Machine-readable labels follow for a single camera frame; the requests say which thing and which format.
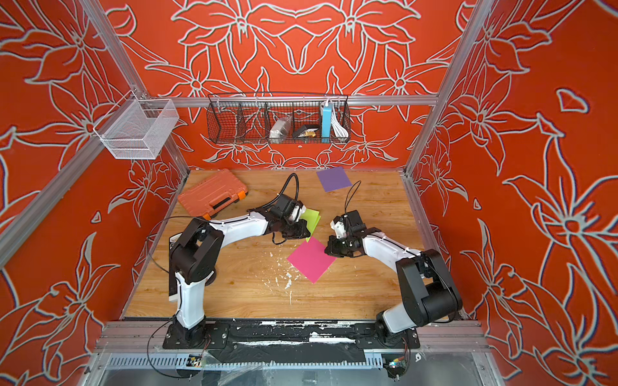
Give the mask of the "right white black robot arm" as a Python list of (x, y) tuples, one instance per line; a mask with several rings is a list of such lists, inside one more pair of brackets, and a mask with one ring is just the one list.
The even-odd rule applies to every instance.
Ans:
[(410, 331), (432, 323), (454, 321), (463, 301), (441, 253), (418, 250), (371, 228), (368, 232), (330, 236), (325, 249), (331, 257), (371, 257), (397, 273), (402, 302), (376, 316), (374, 336), (394, 347)]

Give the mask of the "lime green square paper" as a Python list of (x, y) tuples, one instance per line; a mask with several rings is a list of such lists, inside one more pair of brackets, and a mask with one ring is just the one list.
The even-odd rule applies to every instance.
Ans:
[(318, 223), (320, 222), (320, 213), (316, 210), (307, 209), (300, 218), (307, 221), (307, 230), (309, 231), (309, 236), (306, 238), (306, 241), (309, 242), (313, 236), (315, 229), (317, 228)]

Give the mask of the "magenta square paper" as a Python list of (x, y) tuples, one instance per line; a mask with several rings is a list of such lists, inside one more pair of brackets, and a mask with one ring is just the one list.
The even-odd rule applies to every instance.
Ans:
[(315, 284), (336, 261), (335, 257), (326, 254), (325, 249), (325, 245), (311, 237), (304, 241), (287, 260), (305, 278)]

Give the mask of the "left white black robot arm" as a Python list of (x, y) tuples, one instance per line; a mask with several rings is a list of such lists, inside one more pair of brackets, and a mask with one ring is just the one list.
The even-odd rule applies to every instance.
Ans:
[(163, 348), (204, 347), (207, 327), (204, 313), (204, 289), (215, 276), (220, 251), (227, 245), (251, 237), (280, 233), (284, 240), (305, 239), (311, 235), (307, 221), (296, 217), (271, 216), (260, 212), (223, 221), (193, 219), (170, 242), (170, 296), (177, 298)]

